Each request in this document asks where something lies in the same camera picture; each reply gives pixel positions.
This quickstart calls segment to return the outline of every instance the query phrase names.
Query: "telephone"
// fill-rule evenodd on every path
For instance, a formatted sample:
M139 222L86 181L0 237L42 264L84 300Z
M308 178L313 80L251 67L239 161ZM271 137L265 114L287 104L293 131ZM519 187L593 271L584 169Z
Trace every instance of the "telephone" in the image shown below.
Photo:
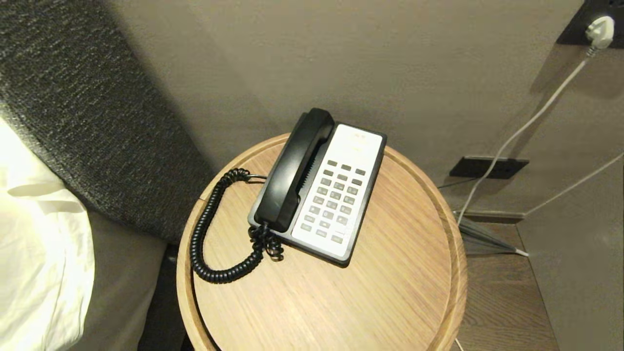
M191 237L191 265L214 283L251 272L262 252L283 259L284 242L340 267L353 254L368 200L377 178L386 135L335 122L313 108L300 118L268 176L232 169L217 182ZM227 270L203 261L203 240L225 189L236 181L265 178L248 216L253 252Z

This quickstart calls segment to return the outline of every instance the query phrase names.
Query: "black coiled cord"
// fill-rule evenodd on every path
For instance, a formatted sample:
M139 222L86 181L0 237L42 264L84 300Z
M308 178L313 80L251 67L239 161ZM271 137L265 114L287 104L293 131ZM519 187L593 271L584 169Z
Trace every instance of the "black coiled cord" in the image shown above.
M263 224L259 227L250 227L248 234L251 238L251 248L253 251L249 256L230 269L213 270L203 260L203 240L206 237L206 232L212 219L217 213L217 207L221 203L221 198L225 189L230 185L239 181L248 181L251 178L264 178L261 175L250 174L248 170L242 168L234 168L229 170L226 174L219 179L215 188L210 194L206 208L203 210L202 215L197 221L193 235L191 236L191 266L199 277L207 282L211 283L230 283L236 279L242 278L249 274L262 260L262 251L271 257L271 260L281 261L284 259L282 252L284 248L281 246L279 238L269 231L267 224Z

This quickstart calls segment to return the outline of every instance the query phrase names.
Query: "beige wall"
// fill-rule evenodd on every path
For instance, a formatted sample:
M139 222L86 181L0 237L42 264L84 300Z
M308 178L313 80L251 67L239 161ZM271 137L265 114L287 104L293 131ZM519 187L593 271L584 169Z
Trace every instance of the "beige wall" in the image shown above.
M216 169L321 107L454 182L462 156L492 156L582 57L554 45L581 0L109 2ZM591 62L506 153L531 164L471 209L524 212L619 154L622 62ZM467 191L444 195L457 208Z
M622 158L518 223L562 351L623 350Z

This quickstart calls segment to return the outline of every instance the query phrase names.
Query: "round wooden side table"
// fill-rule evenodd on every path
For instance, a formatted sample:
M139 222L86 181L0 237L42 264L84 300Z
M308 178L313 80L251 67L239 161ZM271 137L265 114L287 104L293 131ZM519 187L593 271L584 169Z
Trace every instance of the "round wooden side table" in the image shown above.
M245 151L195 204L177 264L180 310L197 350L449 349L466 304L466 256L452 212L429 178L386 147L353 258L339 268L284 246L246 277L211 284L192 273L189 241L213 186L242 167L268 174L288 134ZM251 252L247 215L262 183L229 187L204 243L225 269Z

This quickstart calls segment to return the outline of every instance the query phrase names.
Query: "wall plate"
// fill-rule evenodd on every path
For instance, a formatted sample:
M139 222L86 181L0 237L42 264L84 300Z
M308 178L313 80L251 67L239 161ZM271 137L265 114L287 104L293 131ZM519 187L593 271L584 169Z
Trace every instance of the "wall plate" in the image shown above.
M615 20L615 33L609 47L624 49L624 0L585 0L557 39L557 44L588 46L590 41L585 30L602 16L611 16Z
M490 167L493 159L493 157L464 156L455 167L453 167L449 176L466 178L482 177ZM492 169L492 172L487 178L510 179L527 164L529 164L529 160L499 158L494 169Z

